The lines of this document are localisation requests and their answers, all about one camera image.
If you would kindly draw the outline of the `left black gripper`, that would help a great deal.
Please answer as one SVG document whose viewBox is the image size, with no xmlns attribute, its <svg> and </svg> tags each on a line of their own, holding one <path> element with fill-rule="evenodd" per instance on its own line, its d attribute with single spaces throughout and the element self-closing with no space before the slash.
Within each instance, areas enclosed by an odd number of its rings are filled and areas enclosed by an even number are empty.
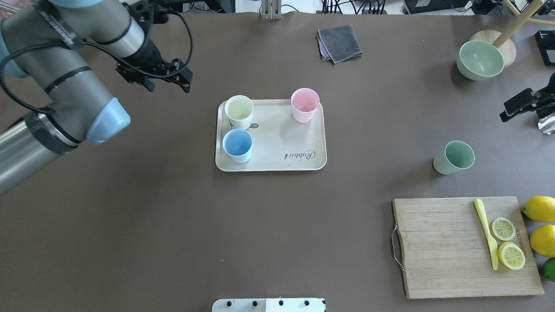
<svg viewBox="0 0 555 312">
<path fill-rule="evenodd" d="M 117 73 L 128 83 L 142 85 L 153 92 L 153 79 L 160 79 L 178 85 L 185 93 L 190 92 L 193 73 L 181 59 L 165 61 L 152 41 L 148 41 L 139 51 L 129 57 L 118 59 Z"/>
</svg>

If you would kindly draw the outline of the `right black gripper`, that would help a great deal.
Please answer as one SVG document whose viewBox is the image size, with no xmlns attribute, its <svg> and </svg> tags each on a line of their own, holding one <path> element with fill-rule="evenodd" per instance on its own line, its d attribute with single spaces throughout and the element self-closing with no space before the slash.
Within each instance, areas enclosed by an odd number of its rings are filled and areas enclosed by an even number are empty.
<svg viewBox="0 0 555 312">
<path fill-rule="evenodd" d="M 507 122 L 525 112 L 536 112 L 539 119 L 554 112 L 555 105 L 555 74 L 552 74 L 548 85 L 539 91 L 527 88 L 505 101 L 505 111 L 500 113 L 502 122 Z"/>
</svg>

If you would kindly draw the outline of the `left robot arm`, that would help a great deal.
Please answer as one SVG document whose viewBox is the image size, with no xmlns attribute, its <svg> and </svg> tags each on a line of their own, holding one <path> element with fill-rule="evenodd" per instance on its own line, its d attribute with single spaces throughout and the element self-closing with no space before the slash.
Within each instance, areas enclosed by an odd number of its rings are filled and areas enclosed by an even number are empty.
<svg viewBox="0 0 555 312">
<path fill-rule="evenodd" d="M 159 1 L 32 0 L 1 20 L 1 88 L 27 112 L 1 134 L 5 194 L 83 141 L 99 145 L 131 119 L 78 53 L 89 46 L 117 62 L 129 83 L 152 79 L 190 91 L 188 62 L 165 61 L 150 39 L 158 14 L 179 16 Z"/>
</svg>

